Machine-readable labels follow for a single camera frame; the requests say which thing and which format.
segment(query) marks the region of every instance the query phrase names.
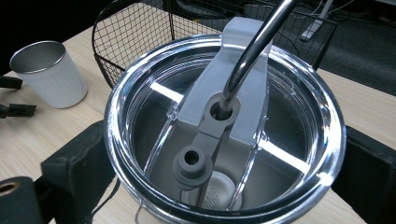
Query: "metal wire basket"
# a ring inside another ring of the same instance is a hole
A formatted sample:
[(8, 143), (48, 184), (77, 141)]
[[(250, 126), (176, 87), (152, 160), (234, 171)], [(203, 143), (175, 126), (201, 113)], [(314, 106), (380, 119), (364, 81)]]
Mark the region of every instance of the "metal wire basket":
[[(93, 26), (94, 58), (113, 87), (125, 69), (149, 50), (186, 36), (220, 34), (235, 16), (263, 21), (273, 7), (265, 1), (246, 0), (116, 0), (103, 9)], [(320, 28), (312, 32), (314, 24)], [(294, 10), (273, 44), (317, 69), (336, 26)]]

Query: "wooden table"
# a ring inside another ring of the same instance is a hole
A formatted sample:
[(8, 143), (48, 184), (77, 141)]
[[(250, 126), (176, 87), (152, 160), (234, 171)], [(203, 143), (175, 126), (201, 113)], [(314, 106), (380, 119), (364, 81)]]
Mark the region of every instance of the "wooden table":
[[(55, 109), (46, 105), (26, 85), (21, 90), (0, 90), (0, 103), (37, 105), (31, 118), (0, 119), (0, 180), (13, 176), (41, 176), (40, 162), (104, 118), (111, 89), (93, 58), (92, 29), (64, 42), (78, 70), (88, 83), (88, 94), (79, 104)], [(396, 148), (396, 97), (375, 91), (325, 71), (318, 71), (331, 87), (346, 124)], [(13, 72), (6, 76), (15, 77)], [(131, 223), (137, 203), (121, 187), (115, 197), (95, 216), (94, 223)], [(332, 190), (296, 223), (364, 223)]]

